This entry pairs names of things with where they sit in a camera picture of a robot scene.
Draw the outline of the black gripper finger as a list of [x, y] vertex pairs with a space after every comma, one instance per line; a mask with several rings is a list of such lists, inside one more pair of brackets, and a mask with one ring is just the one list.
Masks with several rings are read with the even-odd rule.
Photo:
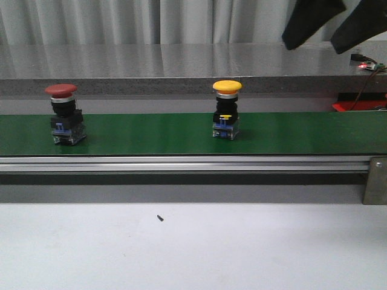
[[386, 1], [360, 1], [353, 12], [334, 32], [330, 42], [337, 54], [386, 32]]
[[330, 19], [346, 10], [341, 0], [296, 1], [282, 34], [286, 49], [295, 50], [304, 44]]

